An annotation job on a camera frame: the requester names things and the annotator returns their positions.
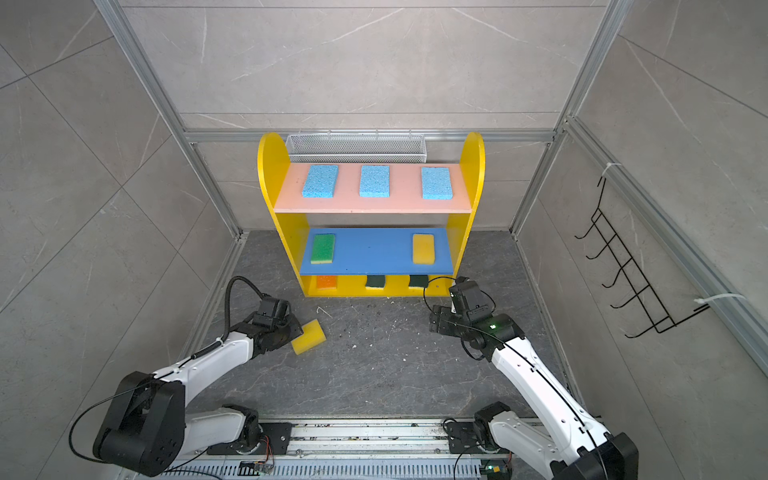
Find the small yellow sponge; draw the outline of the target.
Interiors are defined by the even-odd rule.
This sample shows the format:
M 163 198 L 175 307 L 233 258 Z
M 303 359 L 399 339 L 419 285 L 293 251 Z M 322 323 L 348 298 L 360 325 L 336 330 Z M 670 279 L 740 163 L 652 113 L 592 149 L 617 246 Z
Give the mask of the small yellow sponge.
M 326 341 L 326 335 L 317 319 L 302 326 L 302 333 L 291 342 L 296 355 L 308 352 Z

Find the dark green wavy sponge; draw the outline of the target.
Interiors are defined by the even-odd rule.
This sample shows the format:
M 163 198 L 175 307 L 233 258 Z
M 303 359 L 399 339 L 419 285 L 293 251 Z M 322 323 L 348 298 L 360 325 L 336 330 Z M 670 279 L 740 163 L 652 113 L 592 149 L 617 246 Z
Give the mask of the dark green wavy sponge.
M 423 290 L 429 286 L 430 278 L 428 275 L 410 275 L 409 276 L 409 289 Z
M 383 289 L 386 286 L 385 275 L 368 275 L 365 286 L 368 289 Z

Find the orange yellow sponge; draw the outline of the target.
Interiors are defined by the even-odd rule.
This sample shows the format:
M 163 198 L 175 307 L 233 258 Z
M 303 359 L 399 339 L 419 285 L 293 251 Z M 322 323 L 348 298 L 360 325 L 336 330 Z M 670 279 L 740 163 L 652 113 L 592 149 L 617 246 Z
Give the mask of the orange yellow sponge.
M 337 288 L 337 277 L 334 275 L 322 275 L 316 277 L 318 290 L 333 290 Z

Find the large yellow sponge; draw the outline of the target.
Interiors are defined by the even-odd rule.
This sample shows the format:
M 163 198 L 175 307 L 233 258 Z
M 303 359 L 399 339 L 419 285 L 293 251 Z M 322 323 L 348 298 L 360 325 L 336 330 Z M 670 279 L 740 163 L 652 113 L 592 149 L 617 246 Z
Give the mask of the large yellow sponge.
M 416 265 L 433 265 L 436 261 L 433 234 L 416 233 L 412 236 L 412 262 Z

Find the bright green yellow sponge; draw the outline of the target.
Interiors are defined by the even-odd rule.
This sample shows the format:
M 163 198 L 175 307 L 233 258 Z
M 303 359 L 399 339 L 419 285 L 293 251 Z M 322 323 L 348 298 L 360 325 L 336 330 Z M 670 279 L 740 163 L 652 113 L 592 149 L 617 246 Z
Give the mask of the bright green yellow sponge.
M 310 263 L 331 264 L 334 260 L 336 236 L 332 233 L 315 234 L 312 239 Z

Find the light blue sponge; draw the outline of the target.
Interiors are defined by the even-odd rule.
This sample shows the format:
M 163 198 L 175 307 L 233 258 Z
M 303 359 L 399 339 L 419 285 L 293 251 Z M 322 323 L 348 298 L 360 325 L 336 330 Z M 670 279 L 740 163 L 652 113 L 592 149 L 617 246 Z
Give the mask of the light blue sponge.
M 359 196 L 361 198 L 390 197 L 390 167 L 363 165 L 361 167 Z
M 453 198 L 451 170 L 447 167 L 422 167 L 421 186 L 424 200 Z
M 302 188 L 303 198 L 330 199 L 334 196 L 339 167 L 331 164 L 311 165 Z

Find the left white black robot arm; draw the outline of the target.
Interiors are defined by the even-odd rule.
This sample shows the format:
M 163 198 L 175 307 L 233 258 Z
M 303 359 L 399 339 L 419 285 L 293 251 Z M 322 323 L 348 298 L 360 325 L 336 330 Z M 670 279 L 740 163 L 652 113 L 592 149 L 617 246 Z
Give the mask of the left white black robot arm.
M 224 339 L 152 373 L 118 384 L 93 443 L 94 457 L 146 476 L 163 473 L 179 455 L 210 447 L 250 453 L 262 444 L 255 410 L 227 404 L 190 414 L 190 402 L 220 377 L 280 349 L 303 330 L 288 301 L 267 296 Z

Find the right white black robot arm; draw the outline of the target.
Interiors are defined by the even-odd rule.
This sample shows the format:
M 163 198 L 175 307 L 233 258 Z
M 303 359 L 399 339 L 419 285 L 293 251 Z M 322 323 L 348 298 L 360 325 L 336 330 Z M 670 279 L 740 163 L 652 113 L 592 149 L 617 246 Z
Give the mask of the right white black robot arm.
M 521 419 L 502 402 L 476 412 L 478 448 L 506 450 L 547 479 L 636 479 L 639 450 L 594 418 L 539 358 L 520 326 L 476 282 L 453 280 L 448 306 L 430 307 L 430 329 L 460 340 L 474 360 L 486 360 L 509 380 L 542 426 Z

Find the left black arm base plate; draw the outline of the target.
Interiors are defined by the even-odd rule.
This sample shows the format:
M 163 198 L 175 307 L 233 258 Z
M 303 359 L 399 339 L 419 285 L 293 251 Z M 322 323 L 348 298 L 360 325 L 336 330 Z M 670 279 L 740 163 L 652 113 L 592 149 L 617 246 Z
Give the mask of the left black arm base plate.
M 251 423 L 243 428 L 239 437 L 229 443 L 210 446 L 208 455 L 262 455 L 268 451 L 285 455 L 293 425 L 289 422 Z

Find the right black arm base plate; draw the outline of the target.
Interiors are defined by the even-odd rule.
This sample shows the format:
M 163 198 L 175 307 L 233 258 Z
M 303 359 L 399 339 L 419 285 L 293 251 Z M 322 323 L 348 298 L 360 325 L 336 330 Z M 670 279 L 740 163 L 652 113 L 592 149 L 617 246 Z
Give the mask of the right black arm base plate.
M 493 447 L 478 434 L 474 422 L 444 419 L 442 429 L 448 438 L 451 453 L 459 454 L 496 454 L 498 447 Z

